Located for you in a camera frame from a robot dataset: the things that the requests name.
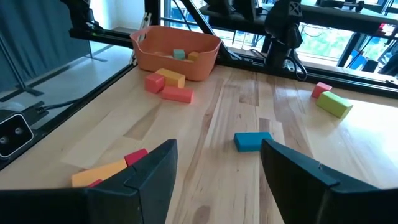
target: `yellow block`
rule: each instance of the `yellow block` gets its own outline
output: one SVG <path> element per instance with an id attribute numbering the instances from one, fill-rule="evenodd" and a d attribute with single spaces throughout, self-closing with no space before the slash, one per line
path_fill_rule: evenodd
<path id="1" fill-rule="evenodd" d="M 72 186 L 86 187 L 98 179 L 106 180 L 126 167 L 126 161 L 121 159 L 120 161 L 105 166 L 80 172 L 72 176 Z"/>
<path id="2" fill-rule="evenodd" d="M 198 52 L 191 52 L 188 54 L 188 60 L 194 61 L 199 57 Z"/>
<path id="3" fill-rule="evenodd" d="M 185 75 L 164 68 L 159 69 L 156 73 L 164 76 L 167 86 L 175 86 L 178 88 L 184 88 L 185 86 Z"/>

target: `wood grain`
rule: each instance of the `wood grain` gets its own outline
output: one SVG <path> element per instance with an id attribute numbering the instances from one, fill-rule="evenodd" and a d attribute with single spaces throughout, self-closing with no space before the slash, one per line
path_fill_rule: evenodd
<path id="1" fill-rule="evenodd" d="M 216 66 L 187 82 L 192 104 L 144 91 L 138 68 L 0 171 L 0 189 L 69 187 L 70 177 L 166 139 L 178 169 L 166 223 L 283 223 L 258 152 L 238 153 L 235 132 L 268 131 L 323 164 L 380 188 L 398 186 L 398 101 L 346 90 L 338 119 L 315 105 L 314 85 Z"/>

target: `wall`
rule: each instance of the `wall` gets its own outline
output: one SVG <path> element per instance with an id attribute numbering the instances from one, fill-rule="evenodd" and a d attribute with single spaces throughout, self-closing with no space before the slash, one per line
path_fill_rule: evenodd
<path id="1" fill-rule="evenodd" d="M 91 0 L 90 7 L 94 13 L 94 19 L 99 22 L 104 29 L 113 29 L 120 26 L 116 3 L 121 0 Z"/>
<path id="2" fill-rule="evenodd" d="M 139 29 L 144 11 L 144 0 L 116 0 L 119 27 Z"/>

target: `teal block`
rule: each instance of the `teal block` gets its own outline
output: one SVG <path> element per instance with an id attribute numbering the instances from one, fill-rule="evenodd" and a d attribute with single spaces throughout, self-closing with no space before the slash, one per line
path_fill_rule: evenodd
<path id="1" fill-rule="evenodd" d="M 342 118 L 348 114 L 353 104 L 330 91 L 325 91 L 319 96 L 317 106 L 338 118 Z"/>
<path id="2" fill-rule="evenodd" d="M 173 57 L 179 60 L 185 60 L 185 51 L 183 49 L 174 49 Z"/>
<path id="3" fill-rule="evenodd" d="M 261 150 L 263 139 L 272 139 L 268 132 L 257 133 L 235 133 L 234 142 L 239 152 L 253 152 Z"/>

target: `blue block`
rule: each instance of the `blue block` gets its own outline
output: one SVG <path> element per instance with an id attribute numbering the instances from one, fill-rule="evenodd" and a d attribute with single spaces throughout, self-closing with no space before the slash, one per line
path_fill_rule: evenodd
<path id="1" fill-rule="evenodd" d="M 185 51 L 183 49 L 174 49 L 173 58 L 179 60 L 185 60 Z"/>
<path id="2" fill-rule="evenodd" d="M 253 152 L 261 150 L 263 139 L 271 139 L 268 132 L 258 133 L 235 133 L 234 142 L 239 152 Z"/>

